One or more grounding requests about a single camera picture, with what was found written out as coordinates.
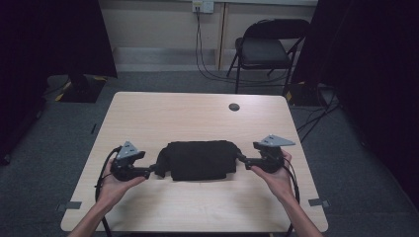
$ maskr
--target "chair backrest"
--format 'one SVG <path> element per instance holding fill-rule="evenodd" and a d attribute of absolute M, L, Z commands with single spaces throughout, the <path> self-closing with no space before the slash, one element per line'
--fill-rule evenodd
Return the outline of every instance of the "chair backrest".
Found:
<path fill-rule="evenodd" d="M 262 20 L 250 26 L 244 33 L 244 38 L 262 39 L 300 39 L 304 38 L 309 22 L 302 19 L 272 19 Z"/>

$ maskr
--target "black cloth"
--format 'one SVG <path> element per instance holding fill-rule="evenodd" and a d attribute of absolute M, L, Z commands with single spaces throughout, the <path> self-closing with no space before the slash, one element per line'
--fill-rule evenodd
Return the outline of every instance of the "black cloth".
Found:
<path fill-rule="evenodd" d="M 238 152 L 234 143 L 225 140 L 171 142 L 160 151 L 154 173 L 164 178 L 170 171 L 173 181 L 225 179 L 236 171 Z"/>

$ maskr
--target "person's right arm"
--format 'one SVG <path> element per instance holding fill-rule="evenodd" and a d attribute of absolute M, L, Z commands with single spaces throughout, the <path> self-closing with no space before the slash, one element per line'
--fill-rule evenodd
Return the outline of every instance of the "person's right arm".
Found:
<path fill-rule="evenodd" d="M 291 162 L 292 155 L 285 150 L 283 153 L 285 159 Z M 285 162 L 287 167 L 290 166 L 289 162 Z M 285 169 L 280 169 L 274 174 L 266 173 L 257 166 L 252 166 L 251 169 L 266 182 L 272 194 L 281 202 L 299 237 L 323 236 L 293 196 L 290 175 Z"/>

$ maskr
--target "person's left hand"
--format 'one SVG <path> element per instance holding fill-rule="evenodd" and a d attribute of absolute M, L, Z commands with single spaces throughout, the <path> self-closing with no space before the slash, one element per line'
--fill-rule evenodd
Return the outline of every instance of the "person's left hand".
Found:
<path fill-rule="evenodd" d="M 101 192 L 97 201 L 97 203 L 103 204 L 107 208 L 107 212 L 123 198 L 127 190 L 145 181 L 144 177 L 136 177 L 126 182 L 117 180 L 117 178 L 111 174 L 113 161 L 114 160 L 111 159 L 108 162 L 104 171 L 103 177 L 105 177 L 105 179 L 103 180 Z"/>

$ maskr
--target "black controller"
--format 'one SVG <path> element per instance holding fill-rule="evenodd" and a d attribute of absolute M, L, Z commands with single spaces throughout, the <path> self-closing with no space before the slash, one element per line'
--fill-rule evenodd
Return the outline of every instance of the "black controller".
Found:
<path fill-rule="evenodd" d="M 260 142 L 253 142 L 253 147 L 259 150 L 262 158 L 247 158 L 238 153 L 238 160 L 245 164 L 246 170 L 257 166 L 267 173 L 275 173 L 284 166 L 285 162 L 281 145 L 294 145 L 294 143 L 275 135 L 269 135 Z"/>
<path fill-rule="evenodd" d="M 147 167 L 134 167 L 135 160 L 142 159 L 144 151 L 138 151 L 129 141 L 118 152 L 111 166 L 112 175 L 119 181 L 129 181 L 135 177 L 145 177 L 148 179 L 151 172 L 155 170 L 155 164 Z"/>

